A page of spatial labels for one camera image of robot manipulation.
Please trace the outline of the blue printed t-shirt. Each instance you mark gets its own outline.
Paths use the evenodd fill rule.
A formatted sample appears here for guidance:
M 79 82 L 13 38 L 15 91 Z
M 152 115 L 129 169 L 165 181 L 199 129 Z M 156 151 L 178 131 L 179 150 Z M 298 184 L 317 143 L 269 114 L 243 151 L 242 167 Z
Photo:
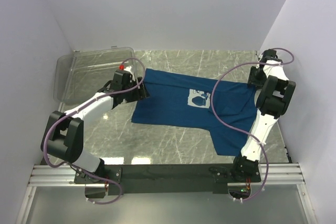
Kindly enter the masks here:
M 254 87 L 153 69 L 144 84 L 150 97 L 137 102 L 133 123 L 207 130 L 223 156 L 237 156 L 246 144 L 257 114 Z

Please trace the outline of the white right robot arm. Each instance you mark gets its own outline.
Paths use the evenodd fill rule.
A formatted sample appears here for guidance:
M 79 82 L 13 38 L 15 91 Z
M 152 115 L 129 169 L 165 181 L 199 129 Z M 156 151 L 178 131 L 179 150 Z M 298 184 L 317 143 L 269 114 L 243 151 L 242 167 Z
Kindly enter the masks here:
M 270 48 L 258 57 L 258 65 L 251 67 L 248 85 L 260 93 L 256 100 L 257 114 L 248 134 L 247 142 L 234 159 L 230 169 L 232 179 L 238 182 L 260 181 L 259 161 L 267 137 L 278 119 L 287 112 L 296 88 L 296 83 L 285 75 L 283 62 L 277 51 L 284 48 Z

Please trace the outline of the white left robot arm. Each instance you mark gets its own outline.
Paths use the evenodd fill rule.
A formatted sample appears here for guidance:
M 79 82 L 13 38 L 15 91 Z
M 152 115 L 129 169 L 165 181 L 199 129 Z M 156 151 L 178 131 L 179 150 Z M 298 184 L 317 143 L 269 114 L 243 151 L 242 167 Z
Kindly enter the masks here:
M 117 70 L 109 80 L 88 101 L 66 112 L 54 111 L 48 119 L 41 151 L 50 167 L 51 155 L 86 172 L 91 182 L 99 183 L 108 178 L 105 163 L 84 149 L 85 127 L 113 110 L 119 104 L 147 98 L 143 77 L 135 77 L 130 70 Z

